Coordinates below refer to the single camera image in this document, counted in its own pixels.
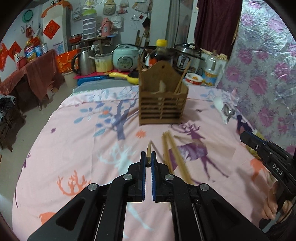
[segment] dark red curtain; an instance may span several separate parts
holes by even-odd
[[[205,50],[217,50],[228,57],[242,10],[242,0],[198,0],[194,32],[195,44]]]

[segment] yellow bottle cap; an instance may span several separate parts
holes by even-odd
[[[166,47],[168,45],[168,41],[166,39],[158,39],[156,41],[157,47]]]

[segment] rice cooker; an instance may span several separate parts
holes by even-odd
[[[113,65],[119,71],[133,71],[138,65],[139,50],[137,47],[123,44],[113,52]]]
[[[175,55],[173,59],[174,68],[183,72],[190,62],[189,72],[195,73],[198,71],[200,60],[202,57],[202,51],[192,43],[178,44],[174,47]]]

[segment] yellow frying pan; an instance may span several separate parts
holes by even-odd
[[[117,73],[117,72],[112,72],[109,74],[109,77],[113,78],[124,78],[127,79],[128,82],[130,82],[133,85],[138,85],[139,84],[139,72],[138,71],[133,71],[129,74],[122,74],[122,73]]]

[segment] blue container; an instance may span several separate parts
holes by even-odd
[[[37,57],[39,57],[43,54],[41,47],[39,45],[35,47],[35,50],[36,50]]]

